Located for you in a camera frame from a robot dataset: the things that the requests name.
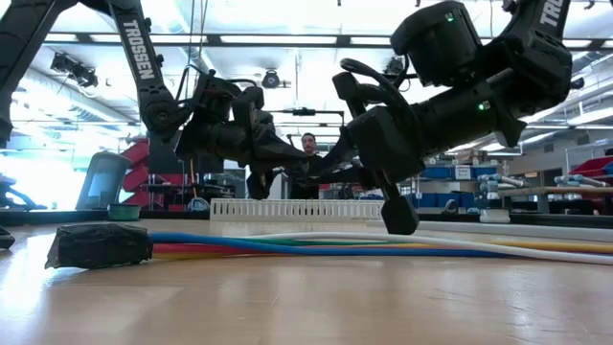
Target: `ceiling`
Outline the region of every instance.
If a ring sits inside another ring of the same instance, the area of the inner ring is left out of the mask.
[[[424,0],[421,6],[436,2]],[[0,1],[0,5],[5,7],[8,3],[8,0]],[[347,113],[346,105],[338,100],[331,83],[331,77],[341,71],[339,61],[354,58],[381,71],[394,54],[386,45],[377,47],[380,45],[378,42],[364,46],[334,46],[320,44],[317,39],[329,39],[331,36],[352,36],[355,39],[357,36],[388,36],[407,15],[417,10],[413,1],[398,0],[142,0],[142,5],[145,16],[150,17],[153,23],[151,30],[155,35],[156,53],[165,58],[163,74],[172,93],[176,91],[181,73],[189,62],[216,69],[223,78],[258,81],[266,70],[275,69],[280,78],[291,86],[266,89],[264,109],[305,106]],[[501,10],[500,1],[465,1],[465,5],[483,39],[498,35],[510,18]],[[572,3],[571,13],[579,15],[568,18],[565,31],[565,38],[574,39],[568,41],[568,46],[571,48],[572,45],[576,50],[575,59],[585,62],[585,68],[577,71],[585,78],[585,87],[574,92],[568,104],[551,111],[547,117],[533,117],[535,124],[564,124],[578,116],[579,103],[573,103],[573,99],[602,89],[609,83],[613,85],[613,59],[607,59],[610,53],[588,59],[591,56],[580,51],[592,39],[613,37],[613,26],[610,25],[613,9],[608,0],[597,1],[590,10],[583,9],[586,5],[586,1]],[[52,34],[48,35],[36,55],[29,74],[21,82],[20,91],[13,94],[11,117],[16,130],[10,148],[44,148],[91,154],[93,152],[90,151],[96,150],[122,150],[127,146],[122,138],[139,133],[142,126],[136,90],[124,50],[117,42],[115,33],[115,25],[110,18],[83,5],[76,5],[59,16]],[[193,42],[198,42],[201,34],[206,41],[203,42],[202,53],[198,55],[198,44],[188,43],[190,35],[195,37]],[[216,35],[221,39],[234,35],[235,42],[237,39],[253,39],[253,36],[241,35],[294,36],[285,37],[285,45],[261,43],[250,46],[242,42],[233,46],[213,44],[206,35]],[[315,43],[293,43],[309,40]],[[383,37],[383,41],[386,44],[387,38]],[[80,92],[78,86],[67,80],[65,75],[50,69],[55,53],[67,54],[87,67],[96,68],[100,85]],[[442,91],[443,88],[424,88],[414,81],[403,95],[409,103],[416,103]],[[608,97],[613,96],[611,92],[582,100],[585,105],[583,110],[607,108]],[[274,115],[277,124],[285,123],[285,126],[279,126],[280,136],[309,131],[327,135],[322,136],[320,142],[335,142],[334,128],[308,124],[338,124],[340,118],[337,115]],[[531,129],[526,135],[535,136],[550,131]],[[481,145],[488,143],[488,140],[479,142]]]

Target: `blue cable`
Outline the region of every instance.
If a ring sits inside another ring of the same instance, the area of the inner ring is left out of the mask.
[[[193,243],[231,246],[240,249],[274,252],[290,255],[325,256],[445,256],[470,258],[509,258],[513,255],[470,249],[440,248],[312,248],[302,246],[257,243],[217,236],[199,236],[180,233],[151,233],[153,243]]]

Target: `wall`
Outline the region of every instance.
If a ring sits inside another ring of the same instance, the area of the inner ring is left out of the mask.
[[[613,130],[591,130],[589,132],[592,142],[601,139],[613,139]],[[554,151],[544,153],[543,146],[525,150],[522,157],[513,158],[510,161],[510,174],[540,172],[549,169],[562,168],[562,173],[568,173],[566,169],[566,149],[575,148],[575,140],[559,139],[554,141]],[[596,157],[604,155],[603,149],[595,150]],[[589,150],[571,150],[569,152],[569,162],[571,167],[592,158]]]

